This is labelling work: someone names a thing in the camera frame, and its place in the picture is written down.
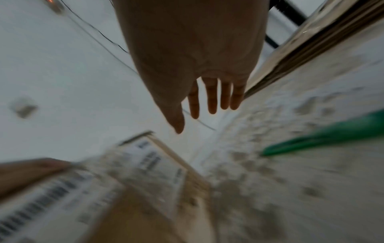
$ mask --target skin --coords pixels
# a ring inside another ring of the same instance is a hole
[[[208,110],[237,109],[265,37],[268,0],[114,0],[120,26],[139,74],[177,133],[181,102],[200,112],[201,77]]]
[[[70,166],[68,161],[50,158],[0,164],[0,196]]]

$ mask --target black wire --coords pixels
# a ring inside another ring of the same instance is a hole
[[[60,0],[72,13],[73,11],[62,1]],[[106,48],[100,41],[98,41],[95,37],[93,37],[93,35],[91,35],[84,27],[82,27],[78,22],[76,22],[71,16],[69,16],[69,19],[72,20],[77,26],[79,26],[87,35],[89,35],[92,39],[94,39],[99,45],[101,45],[107,52],[109,52],[109,54],[111,54],[114,58],[116,58],[120,63],[122,63],[124,66],[126,66],[127,68],[129,68],[131,71],[133,71],[134,73],[136,73],[136,75],[139,76],[139,74],[137,73],[137,71],[135,71],[133,68],[131,68],[130,66],[128,66],[126,63],[124,63],[123,61],[121,61],[116,55],[114,55],[110,50],[108,50],[108,48]],[[183,112],[190,115],[191,113],[189,113],[187,110],[183,109]],[[206,128],[208,129],[211,129],[212,131],[216,131],[216,129],[214,129],[213,127],[210,127],[208,126],[207,124],[205,124],[204,122],[202,122],[200,119],[196,119],[200,124],[202,124],[203,126],[205,126]]]
[[[122,49],[125,53],[127,54],[130,54],[129,52],[127,52],[126,50],[124,50],[119,44],[117,44],[116,42],[113,42],[111,41],[108,37],[106,37],[103,33],[101,33],[100,30],[98,30],[96,27],[94,27],[93,25],[91,25],[89,22],[85,21],[84,19],[82,19],[77,13],[75,13],[74,11],[72,11],[72,9],[70,7],[68,7],[68,5],[63,1],[63,0],[60,0],[66,7],[69,11],[71,11],[76,17],[78,17],[81,21],[83,21],[84,23],[86,23],[89,27],[91,27],[92,29],[98,31],[105,39],[107,39],[110,43],[112,43],[113,45],[115,46],[118,46],[120,47],[120,49]]]

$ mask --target electrical cord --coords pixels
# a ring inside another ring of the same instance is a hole
[[[74,15],[76,15],[76,17],[78,17],[79,19],[81,19],[83,22],[85,22],[86,24],[88,24],[89,26],[91,26],[93,29],[96,29],[95,27],[93,27],[91,24],[89,24],[88,22],[84,21],[82,18],[80,18],[77,14],[75,14],[64,2],[63,0],[60,0]],[[131,71],[133,71],[136,75],[139,76],[139,74],[137,73],[136,70],[134,70],[133,68],[131,68],[130,66],[128,66],[126,63],[124,63],[121,59],[119,59],[115,54],[113,54],[110,50],[108,50],[108,48],[106,48],[100,41],[98,41],[93,35],[91,35],[83,26],[81,26],[78,22],[76,22],[70,15],[68,15],[68,18],[70,20],[72,20],[72,22],[74,22],[80,29],[82,29],[87,35],[89,35],[92,39],[94,39],[99,45],[101,45],[107,52],[109,52],[109,54],[111,54],[115,59],[117,59],[120,63],[122,63],[124,66],[126,66],[127,68],[129,68]],[[191,116],[191,113],[189,113],[187,110],[183,109],[183,112],[188,114],[189,116]],[[213,127],[205,124],[204,122],[202,122],[200,119],[196,119],[201,125],[205,126],[206,128],[212,130],[212,131],[216,131],[216,129],[214,129]]]
[[[113,45],[115,46],[118,46],[120,47],[120,49],[122,49],[125,53],[127,54],[130,54],[128,51],[126,51],[124,48],[122,48],[119,44],[117,44],[116,42],[113,42],[111,41],[108,37],[106,37],[103,33],[101,33],[100,30],[98,30],[96,27],[94,27],[93,25],[91,25],[89,22],[85,21],[83,18],[81,18],[77,13],[75,13],[70,7],[68,7],[68,5],[63,1],[63,0],[60,0],[66,7],[69,11],[71,11],[76,17],[78,17],[82,22],[84,22],[85,24],[87,24],[89,27],[91,27],[92,29],[96,30],[97,32],[99,32],[105,39],[107,39],[110,43],[112,43]]]

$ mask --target wire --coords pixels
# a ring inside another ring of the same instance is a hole
[[[77,13],[75,13],[70,7],[68,7],[68,5],[63,1],[63,0],[60,0],[66,7],[69,11],[71,11],[76,17],[78,17],[81,21],[83,21],[84,23],[86,23],[89,27],[91,27],[92,29],[98,31],[105,39],[107,39],[110,43],[112,43],[113,45],[115,46],[118,46],[120,47],[120,49],[122,49],[125,53],[127,54],[130,54],[128,51],[126,51],[124,48],[122,48],[119,44],[117,44],[116,42],[113,42],[111,41],[108,37],[106,37],[103,33],[101,33],[100,30],[98,30],[96,27],[94,27],[93,25],[91,25],[89,22],[85,21],[83,18],[81,18]]]
[[[75,14],[64,2],[63,0],[60,0],[74,15],[76,15],[79,19],[83,20],[82,18],[80,18],[77,14]],[[126,63],[124,63],[121,59],[119,59],[115,54],[113,54],[110,50],[108,50],[108,48],[106,48],[100,41],[98,41],[93,35],[91,35],[83,26],[81,26],[78,22],[76,22],[70,15],[68,15],[69,19],[72,20],[80,29],[82,29],[87,35],[89,35],[92,39],[94,39],[99,45],[101,45],[107,52],[109,52],[109,54],[111,54],[114,58],[116,58],[120,63],[122,63],[124,66],[126,66],[127,68],[129,68],[131,71],[133,71],[137,76],[139,76],[139,74],[137,73],[136,70],[134,70],[133,68],[131,68],[130,66],[128,66]],[[187,110],[183,109],[183,112],[188,114],[189,116],[192,117],[191,113],[189,113]],[[206,128],[212,130],[212,131],[216,131],[216,129],[214,129],[213,127],[205,124],[204,122],[202,122],[200,119],[196,119],[201,125],[205,126]]]

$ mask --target wooden edge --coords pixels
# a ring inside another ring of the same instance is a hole
[[[322,4],[291,38],[268,57],[260,69],[248,81],[246,91],[250,90],[271,73],[284,57],[333,23],[356,2],[358,0],[328,0]]]

